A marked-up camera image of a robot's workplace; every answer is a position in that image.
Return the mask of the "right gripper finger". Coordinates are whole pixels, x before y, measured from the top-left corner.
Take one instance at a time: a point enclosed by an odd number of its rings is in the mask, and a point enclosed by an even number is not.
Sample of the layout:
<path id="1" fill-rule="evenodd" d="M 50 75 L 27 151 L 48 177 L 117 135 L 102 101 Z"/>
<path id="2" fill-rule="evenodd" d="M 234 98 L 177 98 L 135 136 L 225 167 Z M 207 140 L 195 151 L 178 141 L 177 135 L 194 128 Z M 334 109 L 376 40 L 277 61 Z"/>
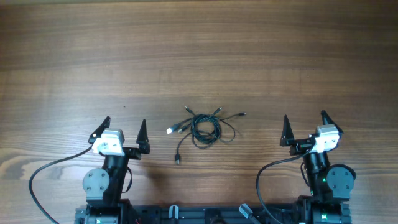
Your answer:
<path id="1" fill-rule="evenodd" d="M 321 116 L 322 116 L 322 121 L 323 121 L 324 125 L 332 124 L 337 128 L 339 135 L 344 134 L 344 131 L 330 118 L 330 116 L 328 115 L 328 113 L 325 110 L 321 111 Z"/>
<path id="2" fill-rule="evenodd" d="M 294 134 L 290 125 L 290 121 L 288 119 L 288 116 L 285 114 L 284 115 L 284 123 L 283 123 L 283 129 L 282 129 L 282 134 L 280 138 L 280 146 L 286 147 L 286 146 L 291 146 L 294 144 L 295 138 Z"/>

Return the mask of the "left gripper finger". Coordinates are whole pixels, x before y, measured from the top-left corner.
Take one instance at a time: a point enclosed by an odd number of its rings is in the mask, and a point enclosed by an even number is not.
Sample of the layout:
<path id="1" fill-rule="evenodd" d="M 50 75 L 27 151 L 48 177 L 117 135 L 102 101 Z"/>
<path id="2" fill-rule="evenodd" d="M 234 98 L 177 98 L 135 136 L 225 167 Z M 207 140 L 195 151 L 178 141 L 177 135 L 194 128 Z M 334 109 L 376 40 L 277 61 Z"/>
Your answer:
<path id="1" fill-rule="evenodd" d="M 147 135 L 147 122 L 142 120 L 142 124 L 137 135 L 136 144 L 138 145 L 141 154 L 150 154 L 150 143 Z"/>
<path id="2" fill-rule="evenodd" d="M 104 121 L 89 136 L 88 143 L 93 144 L 99 138 L 106 128 L 110 127 L 111 118 L 107 116 Z"/>

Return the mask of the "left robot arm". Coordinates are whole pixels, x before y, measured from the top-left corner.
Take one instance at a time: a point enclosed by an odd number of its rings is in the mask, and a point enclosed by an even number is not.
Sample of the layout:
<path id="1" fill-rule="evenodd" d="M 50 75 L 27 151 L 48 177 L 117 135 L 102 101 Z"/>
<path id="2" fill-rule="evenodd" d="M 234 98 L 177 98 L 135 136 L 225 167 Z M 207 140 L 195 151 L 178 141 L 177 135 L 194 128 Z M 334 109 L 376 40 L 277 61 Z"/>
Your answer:
<path id="1" fill-rule="evenodd" d="M 124 147 L 124 134 L 121 129 L 110 128 L 108 116 L 89 136 L 93 152 L 104 156 L 103 166 L 92 169 L 83 178 L 83 190 L 87 205 L 76 209 L 75 223 L 79 224 L 127 224 L 140 223 L 141 217 L 128 199 L 121 195 L 131 159 L 139 160 L 143 154 L 150 153 L 147 123 L 144 120 L 137 135 L 137 147 Z"/>

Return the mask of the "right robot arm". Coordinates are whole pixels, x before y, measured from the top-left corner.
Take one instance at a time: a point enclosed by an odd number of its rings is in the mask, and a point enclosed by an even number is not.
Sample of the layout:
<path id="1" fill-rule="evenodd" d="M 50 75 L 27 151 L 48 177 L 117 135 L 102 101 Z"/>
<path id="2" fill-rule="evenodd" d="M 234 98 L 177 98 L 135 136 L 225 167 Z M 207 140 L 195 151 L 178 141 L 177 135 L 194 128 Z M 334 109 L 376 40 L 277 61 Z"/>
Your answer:
<path id="1" fill-rule="evenodd" d="M 344 164 L 330 164 L 327 152 L 338 147 L 343 130 L 321 111 L 323 124 L 306 139 L 296 139 L 284 116 L 281 146 L 290 147 L 291 156 L 300 156 L 310 188 L 310 196 L 300 196 L 292 208 L 293 223 L 347 224 L 352 222 L 347 202 L 354 188 L 355 171 Z"/>

